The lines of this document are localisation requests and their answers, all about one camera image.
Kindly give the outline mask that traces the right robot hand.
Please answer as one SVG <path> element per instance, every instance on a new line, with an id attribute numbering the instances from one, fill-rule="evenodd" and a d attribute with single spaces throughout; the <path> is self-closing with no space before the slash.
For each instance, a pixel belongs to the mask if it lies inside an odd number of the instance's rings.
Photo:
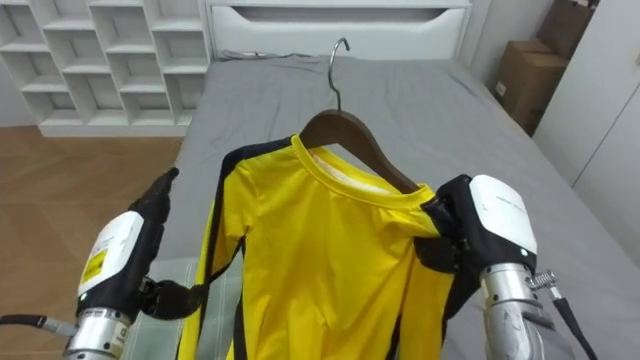
<path id="1" fill-rule="evenodd" d="M 477 278 L 489 267 L 537 267 L 538 244 L 521 195 L 489 176 L 459 175 L 441 185 L 422 205 L 438 232 L 432 241 L 414 240 L 422 265 Z"/>

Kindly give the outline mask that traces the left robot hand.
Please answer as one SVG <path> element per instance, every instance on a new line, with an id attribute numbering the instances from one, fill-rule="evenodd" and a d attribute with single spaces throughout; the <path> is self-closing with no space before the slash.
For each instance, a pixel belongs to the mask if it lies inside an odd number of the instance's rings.
<path id="1" fill-rule="evenodd" d="M 99 232 L 80 277 L 77 315 L 105 308 L 131 321 L 141 313 L 159 320 L 177 320 L 190 316 L 203 304 L 204 286 L 186 287 L 173 280 L 149 277 L 178 174 L 175 167 L 161 174 Z"/>

